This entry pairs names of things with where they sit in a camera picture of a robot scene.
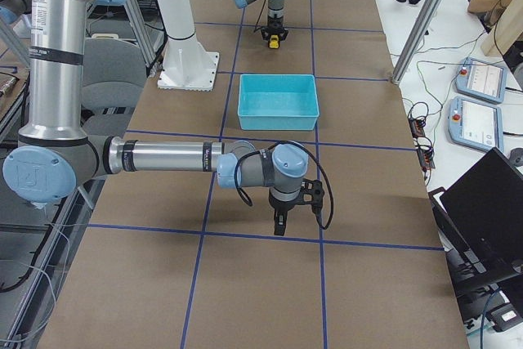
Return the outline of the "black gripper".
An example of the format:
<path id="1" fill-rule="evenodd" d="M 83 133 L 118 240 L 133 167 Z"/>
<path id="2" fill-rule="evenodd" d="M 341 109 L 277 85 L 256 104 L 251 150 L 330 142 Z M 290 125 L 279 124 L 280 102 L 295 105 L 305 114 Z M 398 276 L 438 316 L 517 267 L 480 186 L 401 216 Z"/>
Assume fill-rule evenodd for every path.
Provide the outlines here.
<path id="1" fill-rule="evenodd" d="M 270 195 L 268 200 L 270 206 L 274 210 L 274 235 L 284 236 L 287 227 L 288 212 L 296 205 L 299 205 L 301 201 L 298 197 L 292 200 L 283 201 L 277 199 L 273 195 Z"/>
<path id="2" fill-rule="evenodd" d="M 283 18 L 277 16 L 267 16 L 266 32 L 268 34 L 282 34 Z"/>

